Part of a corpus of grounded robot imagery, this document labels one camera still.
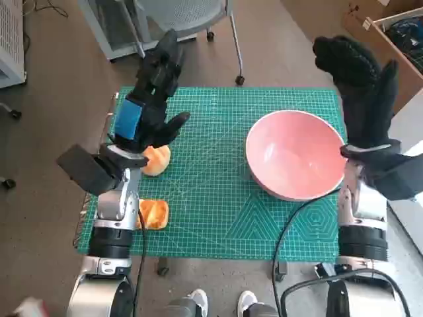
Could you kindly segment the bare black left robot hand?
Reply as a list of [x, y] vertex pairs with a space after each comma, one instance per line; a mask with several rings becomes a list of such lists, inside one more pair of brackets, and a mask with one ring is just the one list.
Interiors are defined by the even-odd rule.
[[183, 63], [184, 51], [177, 42], [176, 31], [168, 30], [139, 63], [135, 86], [116, 114], [113, 144], [128, 152], [142, 153], [149, 146], [168, 145], [178, 136], [190, 112], [168, 120], [167, 100], [178, 88]]

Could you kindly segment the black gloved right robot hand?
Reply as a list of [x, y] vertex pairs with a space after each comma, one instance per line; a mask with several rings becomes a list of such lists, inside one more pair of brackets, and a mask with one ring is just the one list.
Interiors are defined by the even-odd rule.
[[390, 144], [398, 63], [391, 59], [381, 67], [365, 46], [345, 36], [315, 38], [313, 53], [342, 99], [348, 144], [361, 149]]

